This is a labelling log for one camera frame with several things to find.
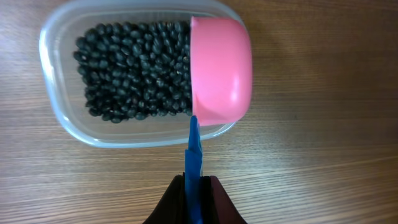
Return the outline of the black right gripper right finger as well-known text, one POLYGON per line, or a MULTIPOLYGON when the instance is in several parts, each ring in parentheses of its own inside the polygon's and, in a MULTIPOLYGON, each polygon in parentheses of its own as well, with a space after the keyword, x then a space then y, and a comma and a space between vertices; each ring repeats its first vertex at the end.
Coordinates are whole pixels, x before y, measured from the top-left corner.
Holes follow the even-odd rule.
POLYGON ((213 175, 201 178, 201 217, 204 224, 247 224, 213 175))

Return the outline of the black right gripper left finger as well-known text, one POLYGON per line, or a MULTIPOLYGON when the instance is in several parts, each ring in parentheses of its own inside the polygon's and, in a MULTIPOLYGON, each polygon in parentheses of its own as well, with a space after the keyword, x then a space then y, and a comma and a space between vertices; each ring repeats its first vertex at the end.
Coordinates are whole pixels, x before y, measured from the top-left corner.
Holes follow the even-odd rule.
POLYGON ((185 176, 176 175, 144 224, 184 224, 185 206, 185 176))

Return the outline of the pink scoop blue handle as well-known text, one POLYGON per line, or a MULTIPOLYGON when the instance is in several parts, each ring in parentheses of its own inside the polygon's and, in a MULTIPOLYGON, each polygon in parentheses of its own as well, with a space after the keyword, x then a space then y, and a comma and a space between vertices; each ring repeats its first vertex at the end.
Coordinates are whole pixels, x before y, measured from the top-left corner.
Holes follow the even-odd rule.
POLYGON ((200 128, 234 123, 247 112, 252 94, 251 42, 246 28, 226 17, 193 17, 190 71, 193 116, 185 151, 187 222, 203 223, 200 128))

